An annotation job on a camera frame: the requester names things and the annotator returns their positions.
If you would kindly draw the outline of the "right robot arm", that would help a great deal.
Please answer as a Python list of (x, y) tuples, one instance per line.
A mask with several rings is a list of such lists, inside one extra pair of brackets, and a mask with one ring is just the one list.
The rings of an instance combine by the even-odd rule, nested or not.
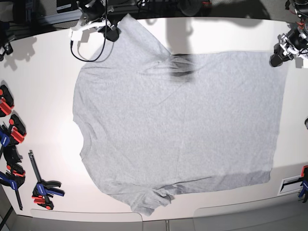
[(76, 2), (78, 9), (81, 11), (81, 17), (76, 26), (71, 28), (70, 38), (72, 41), (81, 41), (83, 32), (90, 29), (102, 33), (111, 42), (119, 39), (119, 29), (107, 18), (107, 1), (77, 0)]

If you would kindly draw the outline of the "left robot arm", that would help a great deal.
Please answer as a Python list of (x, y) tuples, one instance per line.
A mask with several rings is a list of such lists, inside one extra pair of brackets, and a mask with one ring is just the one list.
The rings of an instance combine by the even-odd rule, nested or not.
[(288, 0), (285, 9), (290, 10), (300, 19), (290, 31), (279, 36), (279, 42), (274, 46), (269, 63), (272, 67), (281, 66), (294, 58), (303, 60), (303, 67), (308, 67), (308, 2), (306, 0)]

